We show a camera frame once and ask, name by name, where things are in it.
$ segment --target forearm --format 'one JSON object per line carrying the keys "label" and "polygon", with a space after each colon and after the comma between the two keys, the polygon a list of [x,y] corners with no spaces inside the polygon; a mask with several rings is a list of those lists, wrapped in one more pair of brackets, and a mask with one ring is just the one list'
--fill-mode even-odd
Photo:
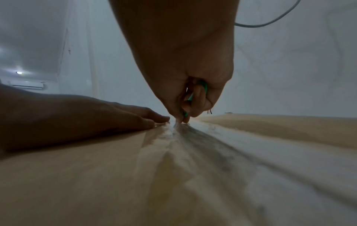
{"label": "forearm", "polygon": [[233,30],[239,0],[109,0],[133,51],[166,51]]}

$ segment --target wooden surface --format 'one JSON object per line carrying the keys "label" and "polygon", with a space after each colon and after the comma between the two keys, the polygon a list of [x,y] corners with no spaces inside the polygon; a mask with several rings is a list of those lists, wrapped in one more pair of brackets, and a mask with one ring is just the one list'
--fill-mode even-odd
{"label": "wooden surface", "polygon": [[223,115],[5,154],[0,225],[356,225],[355,124]]}

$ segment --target hand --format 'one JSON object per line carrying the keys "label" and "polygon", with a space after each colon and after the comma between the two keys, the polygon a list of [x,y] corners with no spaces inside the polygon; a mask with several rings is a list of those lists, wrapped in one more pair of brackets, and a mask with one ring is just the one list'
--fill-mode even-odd
{"label": "hand", "polygon": [[149,108],[84,96],[28,96],[1,119],[0,149],[19,150],[58,144],[107,131],[146,130],[154,128],[155,123],[170,120]]}
{"label": "hand", "polygon": [[[168,112],[188,122],[211,109],[233,73],[238,0],[110,2],[139,69]],[[207,94],[195,85],[200,79]]]}

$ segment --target wall-mounted air conditioner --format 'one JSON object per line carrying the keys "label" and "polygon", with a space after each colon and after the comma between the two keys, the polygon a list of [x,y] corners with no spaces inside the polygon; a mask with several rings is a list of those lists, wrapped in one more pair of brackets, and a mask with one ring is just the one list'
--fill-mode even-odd
{"label": "wall-mounted air conditioner", "polygon": [[44,89],[44,84],[41,82],[10,81],[10,85],[20,89]]}

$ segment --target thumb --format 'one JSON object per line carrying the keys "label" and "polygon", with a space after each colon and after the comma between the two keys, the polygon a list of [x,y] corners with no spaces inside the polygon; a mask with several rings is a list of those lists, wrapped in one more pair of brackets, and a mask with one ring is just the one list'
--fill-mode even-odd
{"label": "thumb", "polygon": [[117,116],[117,127],[125,130],[147,130],[155,127],[155,122],[151,119],[140,117],[131,112],[119,110]]}

